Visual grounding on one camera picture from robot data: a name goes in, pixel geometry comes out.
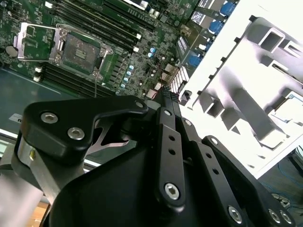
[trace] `electronic component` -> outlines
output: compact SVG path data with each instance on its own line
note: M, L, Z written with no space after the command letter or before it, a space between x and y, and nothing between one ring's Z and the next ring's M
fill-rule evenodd
M18 56L18 51L13 46L7 46L5 51L11 58L16 58Z
M0 21L1 34L5 34L1 60L30 79L35 72L41 73L41 83L75 96L95 96L97 83L97 96L102 88L103 94L119 91L119 95L144 98L162 73L163 84L171 82L178 59L185 65L194 55L187 36L184 56L176 55L174 44L181 39L179 25L187 24L199 0L0 2L0 14L10 15ZM85 89L78 86L82 83Z
M95 68L100 48L67 34L62 54L62 65L91 74Z
M153 98L155 98L155 96L156 96L157 93L158 93L158 91L150 89L148 91L146 97L153 99Z
M33 81L40 82L41 80L41 74L39 72L34 73Z

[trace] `server motherboard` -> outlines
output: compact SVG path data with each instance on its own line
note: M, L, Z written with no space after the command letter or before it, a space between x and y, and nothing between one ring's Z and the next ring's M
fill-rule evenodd
M181 35L190 40L201 28L191 18L205 2L2 0L0 67L78 97L153 98L205 54L178 52Z

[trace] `dimm slot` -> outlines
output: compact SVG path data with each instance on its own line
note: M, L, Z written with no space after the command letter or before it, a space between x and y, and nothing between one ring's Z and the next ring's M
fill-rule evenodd
M115 20L114 18L109 18L108 15L106 15L105 13L99 11L98 9L93 8L92 6L90 6L89 4L87 4L81 0L73 0L73 2L77 5L79 5L80 7L90 10L91 13L96 14L98 17L103 19L105 23L109 24L109 26L111 26L111 25L115 26L113 29L119 28L121 32L125 31L125 32L131 34L133 37L137 37L137 34L139 33L137 30L121 24L120 21Z
M112 9L112 10L114 10L114 11L116 11L117 13L123 15L124 17L126 17L126 18L128 18L130 20L132 20L133 22L139 24L140 26L146 28L147 30L149 30L151 32L153 32L155 30L155 27L153 25L151 25L151 24L149 24L149 23L147 23L147 22L139 19L138 17L136 17L136 16L134 16L134 15L126 12L125 10L119 8L118 6L115 6L113 3L111 3L111 2L109 2L107 0L105 0L103 2L103 5L106 6L106 7L108 7L108 8L110 8L110 9Z
M130 46L135 46L138 41L137 39L129 39L128 37L122 35L118 31L110 29L110 28L104 26L103 24L98 23L97 20L93 20L93 19L89 18L87 15L83 14L83 12L76 11L77 9L70 8L70 6L62 6L62 7L60 7L60 9L62 11L65 11L68 14L71 14L74 17L77 17L78 20L80 20L82 22L86 22L86 26L98 28L98 29L102 30L103 32L107 33L108 35L111 35L111 36L119 39L121 42L128 43Z
M132 52L133 48L126 45L125 43L116 40L114 37L111 37L105 33L102 33L101 31L96 30L95 28L90 28L88 26L84 26L83 23L79 22L77 20L77 18L74 18L71 15L66 14L65 12L61 11L61 10L56 10L56 14L59 17L62 17L64 20L68 21L71 25L77 26L77 27L81 27L84 31L90 32L91 34L94 34L96 36L101 37L104 40L107 40L117 46L120 46L121 48L127 50L128 52Z
M55 81L60 86L68 87L78 94L86 94L91 97L95 95L95 83L49 63L45 66L44 79ZM97 95L101 97L113 96L114 92L97 85Z
M60 7L60 9L66 9L69 13L78 16L81 16L82 19L86 19L89 21L88 23L92 23L95 26L102 27L104 31L107 31L111 35L115 35L117 37L121 37L121 39L127 40L130 45L136 45L138 39L136 36L127 33L124 30L121 30L118 27L113 25L108 26L108 23L101 18L98 18L96 15L86 11L85 9L79 8L78 6L69 3L68 1L62 1L56 4Z

